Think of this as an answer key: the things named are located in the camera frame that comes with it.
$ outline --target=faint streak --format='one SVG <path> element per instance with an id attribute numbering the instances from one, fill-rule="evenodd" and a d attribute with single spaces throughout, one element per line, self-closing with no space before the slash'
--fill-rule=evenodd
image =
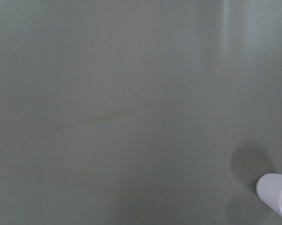
<path id="1" fill-rule="evenodd" d="M 101 115 L 93 116 L 93 117 L 90 117 L 88 119 L 80 120 L 78 122 L 73 122 L 73 123 L 61 125 L 61 126 L 59 126 L 59 128 L 76 127 L 76 126 L 86 125 L 86 124 L 94 123 L 94 122 L 107 122 L 107 121 L 113 120 L 113 119 L 115 119 L 117 117 L 129 116 L 133 112 L 134 112 L 134 110 L 132 110 L 132 109 L 127 109 L 127 110 L 123 110 L 123 111 L 110 112 L 110 113 L 106 113 L 106 114 L 101 114 Z"/>

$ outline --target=painted surface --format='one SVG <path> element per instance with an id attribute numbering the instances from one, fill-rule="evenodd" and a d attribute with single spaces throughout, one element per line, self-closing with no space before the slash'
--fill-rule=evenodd
<path id="1" fill-rule="evenodd" d="M 0 225 L 279 225 L 267 172 L 282 0 L 0 0 Z"/>

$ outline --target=stain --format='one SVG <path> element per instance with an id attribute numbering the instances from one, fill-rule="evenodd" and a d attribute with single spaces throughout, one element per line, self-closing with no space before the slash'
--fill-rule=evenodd
<path id="1" fill-rule="evenodd" d="M 61 126 L 59 126 L 59 128 L 76 127 L 76 126 L 86 125 L 86 124 L 94 123 L 94 122 L 108 122 L 108 121 L 111 121 L 111 120 L 116 119 L 116 118 L 121 117 L 121 116 L 129 116 L 133 112 L 134 112 L 134 110 L 127 109 L 127 110 L 123 110 L 123 111 L 115 111 L 115 112 L 110 112 L 110 113 L 106 113 L 106 114 L 96 115 L 96 116 L 90 117 L 88 119 L 80 120 L 78 122 L 73 122 L 73 123 L 69 123 L 69 124 L 66 124 L 66 125 L 61 125 Z"/>

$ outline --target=white cylindrical object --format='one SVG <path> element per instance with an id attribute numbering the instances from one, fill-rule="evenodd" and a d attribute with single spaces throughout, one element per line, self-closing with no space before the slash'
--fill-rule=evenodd
<path id="1" fill-rule="evenodd" d="M 268 173 L 257 183 L 259 198 L 282 216 L 282 174 Z"/>

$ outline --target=white cup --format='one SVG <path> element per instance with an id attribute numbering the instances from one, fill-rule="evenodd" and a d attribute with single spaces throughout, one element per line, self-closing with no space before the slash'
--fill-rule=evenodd
<path id="1" fill-rule="evenodd" d="M 282 216 L 282 174 L 268 173 L 257 183 L 259 198 Z"/>

